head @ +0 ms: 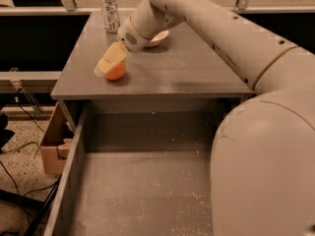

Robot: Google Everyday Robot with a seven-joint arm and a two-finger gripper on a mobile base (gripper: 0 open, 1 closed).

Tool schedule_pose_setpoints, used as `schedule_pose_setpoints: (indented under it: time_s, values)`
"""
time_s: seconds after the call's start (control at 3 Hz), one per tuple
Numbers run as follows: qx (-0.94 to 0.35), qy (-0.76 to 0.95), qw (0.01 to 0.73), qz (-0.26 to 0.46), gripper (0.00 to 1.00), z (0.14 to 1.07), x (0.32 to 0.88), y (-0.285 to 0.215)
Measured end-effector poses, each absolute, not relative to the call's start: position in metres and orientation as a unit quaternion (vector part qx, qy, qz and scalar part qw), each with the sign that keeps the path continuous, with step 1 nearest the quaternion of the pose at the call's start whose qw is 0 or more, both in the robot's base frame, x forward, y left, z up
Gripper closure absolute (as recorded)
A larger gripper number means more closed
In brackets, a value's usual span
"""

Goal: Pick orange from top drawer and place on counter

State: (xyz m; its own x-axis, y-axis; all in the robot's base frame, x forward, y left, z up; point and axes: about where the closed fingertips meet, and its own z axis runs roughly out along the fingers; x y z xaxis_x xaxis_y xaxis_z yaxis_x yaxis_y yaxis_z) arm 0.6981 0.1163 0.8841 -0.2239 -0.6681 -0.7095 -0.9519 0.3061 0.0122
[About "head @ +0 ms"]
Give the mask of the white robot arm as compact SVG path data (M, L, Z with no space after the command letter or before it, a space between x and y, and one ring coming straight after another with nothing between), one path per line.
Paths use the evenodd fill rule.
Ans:
M158 33L186 23L252 97L212 145L214 236L314 236L315 57L211 0L143 0L94 68L102 77Z

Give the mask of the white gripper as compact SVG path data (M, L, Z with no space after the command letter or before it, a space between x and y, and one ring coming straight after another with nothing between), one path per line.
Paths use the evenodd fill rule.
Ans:
M94 74L98 77L104 77L118 63L125 62L128 51L139 52L144 49L151 40L149 33L142 17L129 16L126 18L118 29L117 39L120 42L114 42L110 45L94 67Z

